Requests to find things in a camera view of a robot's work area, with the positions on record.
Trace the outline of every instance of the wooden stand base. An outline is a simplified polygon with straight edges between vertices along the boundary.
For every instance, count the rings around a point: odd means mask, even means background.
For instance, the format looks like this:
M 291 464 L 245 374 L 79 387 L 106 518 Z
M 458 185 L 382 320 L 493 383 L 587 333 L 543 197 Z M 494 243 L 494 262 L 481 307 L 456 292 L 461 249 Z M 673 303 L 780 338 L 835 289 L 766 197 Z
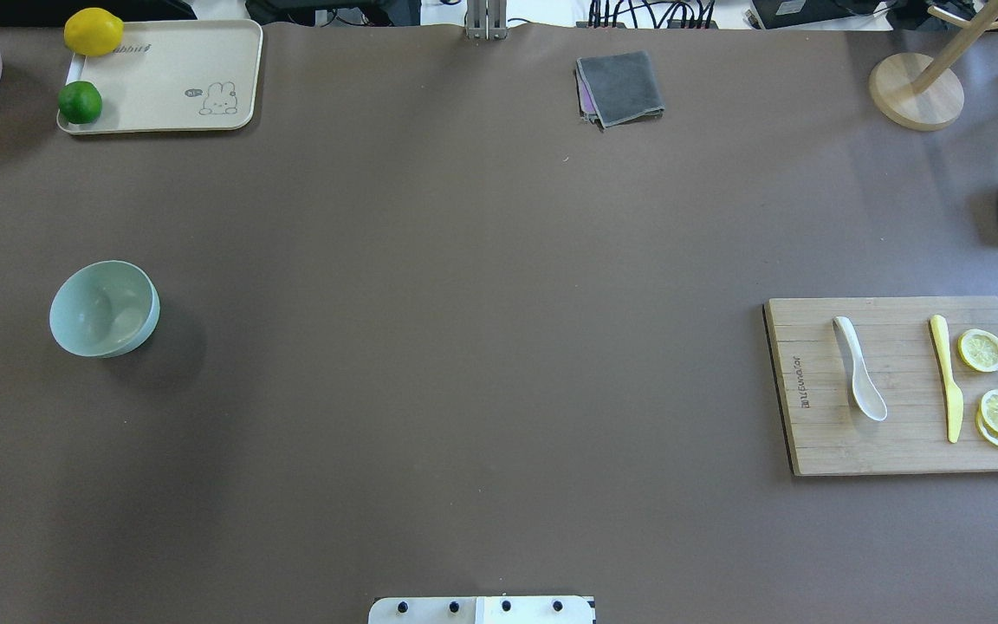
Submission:
M 921 94 L 911 83 L 930 65 L 930 56 L 904 52 L 880 61 L 868 76 L 872 102 L 888 119 L 911 130 L 942 130 L 960 117 L 965 106 L 962 83 L 945 70 Z

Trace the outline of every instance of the knife handle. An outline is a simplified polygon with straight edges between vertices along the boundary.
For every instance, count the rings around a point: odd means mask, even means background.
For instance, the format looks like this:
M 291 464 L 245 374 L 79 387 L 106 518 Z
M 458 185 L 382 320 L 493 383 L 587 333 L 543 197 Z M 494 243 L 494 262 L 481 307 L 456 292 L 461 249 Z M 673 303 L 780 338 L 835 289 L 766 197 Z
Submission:
M 949 325 L 946 317 L 934 315 L 930 317 L 930 336 L 934 337 L 934 349 L 938 352 L 938 364 L 942 365 L 942 383 L 954 380 L 954 367 L 949 357 Z

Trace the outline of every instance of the white spoon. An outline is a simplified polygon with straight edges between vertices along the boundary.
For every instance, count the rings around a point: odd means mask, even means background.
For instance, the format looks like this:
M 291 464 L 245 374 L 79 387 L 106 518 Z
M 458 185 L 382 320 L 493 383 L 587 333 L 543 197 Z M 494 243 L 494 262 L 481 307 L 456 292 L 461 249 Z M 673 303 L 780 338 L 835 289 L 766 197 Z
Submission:
M 874 421 L 883 421 L 888 418 L 888 406 L 884 403 L 883 396 L 872 384 L 872 379 L 868 378 L 868 368 L 865 367 L 865 357 L 860 352 L 860 342 L 857 340 L 857 332 L 852 328 L 852 323 L 844 316 L 834 317 L 834 327 L 842 330 L 842 335 L 849 345 L 849 354 L 852 356 L 852 397 L 856 400 L 860 411 L 864 412 L 868 418 Z

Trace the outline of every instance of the wooden stand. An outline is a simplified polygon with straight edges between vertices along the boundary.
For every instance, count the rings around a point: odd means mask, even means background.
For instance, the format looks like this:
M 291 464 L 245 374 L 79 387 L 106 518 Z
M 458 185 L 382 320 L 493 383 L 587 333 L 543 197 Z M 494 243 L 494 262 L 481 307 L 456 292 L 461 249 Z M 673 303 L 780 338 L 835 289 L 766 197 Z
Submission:
M 911 130 L 942 130 L 960 117 L 965 92 L 949 66 L 991 28 L 998 28 L 998 0 L 990 0 L 971 23 L 962 20 L 954 36 L 936 59 L 904 52 L 880 61 L 868 76 L 872 102 L 899 126 Z

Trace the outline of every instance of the rectangular tray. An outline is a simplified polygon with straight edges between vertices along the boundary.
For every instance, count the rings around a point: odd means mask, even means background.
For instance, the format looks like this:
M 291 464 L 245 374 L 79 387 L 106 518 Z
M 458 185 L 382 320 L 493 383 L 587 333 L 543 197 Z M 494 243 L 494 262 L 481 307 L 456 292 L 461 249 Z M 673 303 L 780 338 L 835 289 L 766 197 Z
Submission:
M 261 24 L 252 20 L 126 23 L 114 52 L 72 56 L 66 83 L 102 95 L 95 122 L 56 124 L 70 134 L 235 130 L 253 118 Z
M 888 406 L 883 422 L 868 419 L 851 398 L 848 358 L 834 331 L 837 315 L 848 316 L 857 330 L 868 373 Z M 965 395 L 955 444 L 946 439 L 931 315 L 949 323 L 954 379 Z M 998 387 L 998 371 L 971 370 L 956 350 L 957 337 L 970 328 L 998 336 L 997 297 L 772 299 L 765 320 L 795 474 L 998 471 L 998 447 L 975 429 L 977 403 Z

